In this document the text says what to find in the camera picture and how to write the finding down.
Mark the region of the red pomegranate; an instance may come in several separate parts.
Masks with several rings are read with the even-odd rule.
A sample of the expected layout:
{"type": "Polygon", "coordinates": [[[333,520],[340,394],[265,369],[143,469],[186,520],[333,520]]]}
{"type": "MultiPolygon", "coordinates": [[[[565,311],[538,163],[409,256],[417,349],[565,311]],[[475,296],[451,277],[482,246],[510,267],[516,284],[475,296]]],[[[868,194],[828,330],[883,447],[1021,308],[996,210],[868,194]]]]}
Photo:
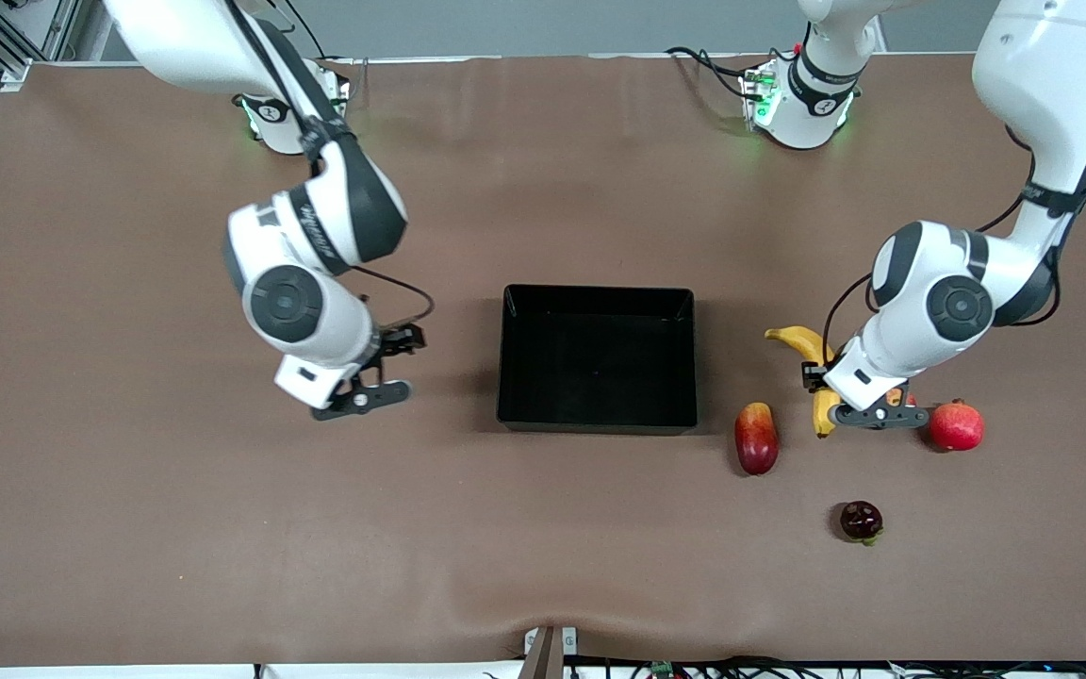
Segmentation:
{"type": "Polygon", "coordinates": [[[947,452],[975,450],[984,440],[984,419],[961,399],[944,403],[930,413],[927,439],[931,447],[947,452]]]}

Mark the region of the black plastic box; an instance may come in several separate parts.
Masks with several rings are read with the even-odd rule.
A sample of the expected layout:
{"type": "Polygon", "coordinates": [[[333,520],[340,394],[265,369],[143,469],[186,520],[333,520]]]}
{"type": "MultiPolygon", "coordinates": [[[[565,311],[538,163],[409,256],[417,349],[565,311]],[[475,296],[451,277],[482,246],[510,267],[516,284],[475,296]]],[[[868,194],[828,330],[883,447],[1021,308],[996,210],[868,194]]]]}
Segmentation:
{"type": "Polygon", "coordinates": [[[508,285],[496,417],[531,433],[693,430],[699,422],[694,293],[508,285]]]}

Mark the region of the yellow banana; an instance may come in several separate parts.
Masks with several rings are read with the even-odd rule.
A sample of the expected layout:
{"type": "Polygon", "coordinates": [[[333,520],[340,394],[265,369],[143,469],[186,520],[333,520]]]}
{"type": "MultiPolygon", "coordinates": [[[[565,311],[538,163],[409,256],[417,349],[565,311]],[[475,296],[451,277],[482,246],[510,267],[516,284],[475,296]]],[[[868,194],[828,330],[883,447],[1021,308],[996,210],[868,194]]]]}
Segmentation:
{"type": "MultiPolygon", "coordinates": [[[[836,359],[828,341],[806,326],[790,325],[779,328],[767,328],[763,337],[767,340],[775,340],[792,348],[794,352],[797,352],[801,356],[801,361],[817,361],[820,364],[828,364],[829,361],[833,362],[836,359]]],[[[819,439],[825,439],[833,433],[833,430],[837,426],[829,418],[829,412],[831,412],[832,406],[839,405],[842,400],[831,388],[811,392],[811,395],[812,428],[819,439]]]]}

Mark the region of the metal arm base connector block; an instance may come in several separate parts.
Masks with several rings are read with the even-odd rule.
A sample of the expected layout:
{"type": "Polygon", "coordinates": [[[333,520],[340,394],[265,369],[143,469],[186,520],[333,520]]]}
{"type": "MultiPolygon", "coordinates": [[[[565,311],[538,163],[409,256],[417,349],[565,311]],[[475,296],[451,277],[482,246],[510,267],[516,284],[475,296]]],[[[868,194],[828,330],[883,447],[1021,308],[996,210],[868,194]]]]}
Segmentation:
{"type": "Polygon", "coordinates": [[[743,116],[752,130],[769,128],[781,102],[779,58],[743,70],[737,77],[743,103],[743,116]]]}
{"type": "Polygon", "coordinates": [[[329,104],[333,108],[337,116],[345,117],[346,108],[351,99],[351,81],[345,75],[338,74],[334,70],[328,68],[327,64],[316,65],[316,78],[327,96],[329,104]]]}

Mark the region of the red yellow mango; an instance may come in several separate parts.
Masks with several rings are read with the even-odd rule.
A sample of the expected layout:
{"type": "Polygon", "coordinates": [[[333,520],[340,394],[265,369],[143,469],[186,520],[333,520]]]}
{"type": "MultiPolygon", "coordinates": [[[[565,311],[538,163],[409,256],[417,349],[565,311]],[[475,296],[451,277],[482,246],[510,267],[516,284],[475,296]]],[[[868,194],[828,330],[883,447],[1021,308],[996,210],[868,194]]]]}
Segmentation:
{"type": "Polygon", "coordinates": [[[750,403],[741,408],[735,422],[735,448],[745,474],[766,474],[775,467],[779,433],[768,404],[750,403]]]}

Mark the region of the brown table mat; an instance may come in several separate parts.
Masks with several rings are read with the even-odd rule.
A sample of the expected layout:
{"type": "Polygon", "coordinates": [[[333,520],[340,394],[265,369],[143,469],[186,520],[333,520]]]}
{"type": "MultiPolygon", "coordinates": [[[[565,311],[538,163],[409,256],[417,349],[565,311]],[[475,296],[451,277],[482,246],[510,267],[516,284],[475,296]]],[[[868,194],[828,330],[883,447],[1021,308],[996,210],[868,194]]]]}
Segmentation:
{"type": "Polygon", "coordinates": [[[0,96],[0,665],[585,654],[1086,661],[1086,210],[1056,317],[913,380],[987,435],[818,439],[798,357],[915,219],[978,226],[1027,159],[969,56],[877,56],[833,143],[790,152],[671,58],[372,64],[350,124],[411,225],[376,271],[435,296],[387,364],[408,403],[314,422],[222,265],[230,211],[305,178],[228,96],[41,66],[0,96]],[[685,436],[496,420],[513,282],[695,296],[685,436]],[[780,454],[745,474],[735,422],[780,454]],[[874,546],[839,532],[877,506],[874,546]]]}

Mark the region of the dark purple mangosteen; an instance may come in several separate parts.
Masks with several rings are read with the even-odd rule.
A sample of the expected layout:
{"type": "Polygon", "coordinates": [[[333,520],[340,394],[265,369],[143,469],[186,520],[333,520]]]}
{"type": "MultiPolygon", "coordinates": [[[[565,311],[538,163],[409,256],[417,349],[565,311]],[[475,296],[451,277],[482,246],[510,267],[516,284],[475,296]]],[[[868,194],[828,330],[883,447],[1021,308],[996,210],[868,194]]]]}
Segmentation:
{"type": "Polygon", "coordinates": [[[886,523],[877,506],[866,500],[853,500],[839,510],[839,532],[853,544],[874,546],[886,523]]]}

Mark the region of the metal table edge bracket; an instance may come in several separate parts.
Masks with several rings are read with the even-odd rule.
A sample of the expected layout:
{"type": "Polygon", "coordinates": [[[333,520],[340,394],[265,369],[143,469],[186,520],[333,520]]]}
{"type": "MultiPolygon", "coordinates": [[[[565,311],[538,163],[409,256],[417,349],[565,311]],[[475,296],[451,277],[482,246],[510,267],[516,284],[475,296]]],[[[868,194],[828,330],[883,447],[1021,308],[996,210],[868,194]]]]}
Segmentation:
{"type": "Polygon", "coordinates": [[[525,634],[525,663],[517,679],[581,679],[573,665],[578,654],[578,629],[572,626],[538,626],[525,634]]]}

